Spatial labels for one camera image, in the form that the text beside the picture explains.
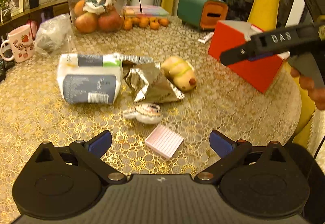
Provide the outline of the right hand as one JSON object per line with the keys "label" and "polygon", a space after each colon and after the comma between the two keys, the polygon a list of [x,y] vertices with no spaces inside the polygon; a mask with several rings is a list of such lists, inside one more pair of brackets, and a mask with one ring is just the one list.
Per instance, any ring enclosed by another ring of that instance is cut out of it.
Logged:
{"label": "right hand", "polygon": [[307,77],[302,75],[298,70],[295,68],[291,68],[290,72],[293,78],[299,78],[300,87],[303,90],[306,90],[308,93],[309,98],[315,103],[317,109],[320,111],[325,110],[325,89],[323,88],[316,88],[315,82]]}

